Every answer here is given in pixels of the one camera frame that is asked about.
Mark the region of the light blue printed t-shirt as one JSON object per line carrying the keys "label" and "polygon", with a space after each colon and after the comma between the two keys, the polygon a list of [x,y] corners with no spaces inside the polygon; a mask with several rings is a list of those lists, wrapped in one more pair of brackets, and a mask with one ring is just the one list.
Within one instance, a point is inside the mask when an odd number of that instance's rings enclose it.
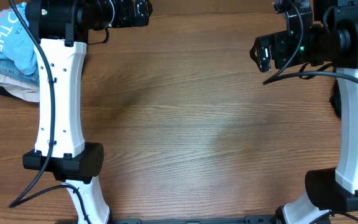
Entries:
{"label": "light blue printed t-shirt", "polygon": [[0,11],[0,59],[9,59],[29,74],[37,68],[34,43],[12,8]]}

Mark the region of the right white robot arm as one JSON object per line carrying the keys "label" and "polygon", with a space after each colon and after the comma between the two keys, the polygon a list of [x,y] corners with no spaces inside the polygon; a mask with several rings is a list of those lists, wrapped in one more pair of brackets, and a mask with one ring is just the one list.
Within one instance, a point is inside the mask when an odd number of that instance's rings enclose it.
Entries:
{"label": "right white robot arm", "polygon": [[330,99],[341,119],[341,153],[334,168],[311,170],[305,192],[279,207],[274,215],[246,217],[246,223],[329,223],[358,211],[358,1],[275,1],[275,12],[287,22],[285,31],[255,39],[251,59],[261,72],[275,68],[269,83],[296,77],[333,77]]}

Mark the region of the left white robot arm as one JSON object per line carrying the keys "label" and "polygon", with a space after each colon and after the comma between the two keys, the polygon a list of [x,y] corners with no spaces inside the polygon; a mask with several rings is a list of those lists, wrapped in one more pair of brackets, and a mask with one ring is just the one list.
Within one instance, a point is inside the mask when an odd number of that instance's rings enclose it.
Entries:
{"label": "left white robot arm", "polygon": [[25,7],[39,68],[40,121],[35,147],[22,162],[51,172],[68,190],[78,223],[113,221],[99,183],[104,148],[86,142],[81,127],[88,32],[147,26],[152,11],[149,0],[31,1]]}

